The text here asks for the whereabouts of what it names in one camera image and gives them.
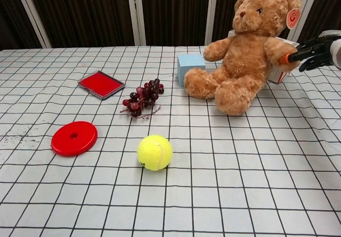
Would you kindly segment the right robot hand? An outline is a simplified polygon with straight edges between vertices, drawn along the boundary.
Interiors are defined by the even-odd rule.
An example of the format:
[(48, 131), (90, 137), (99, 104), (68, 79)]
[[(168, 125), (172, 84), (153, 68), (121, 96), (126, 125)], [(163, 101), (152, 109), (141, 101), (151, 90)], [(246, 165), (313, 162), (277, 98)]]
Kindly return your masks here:
[(299, 44), (296, 49), (297, 52), (284, 55), (278, 62), (289, 64), (304, 61), (300, 64), (300, 72), (323, 66), (340, 69), (340, 30), (325, 30), (318, 37)]

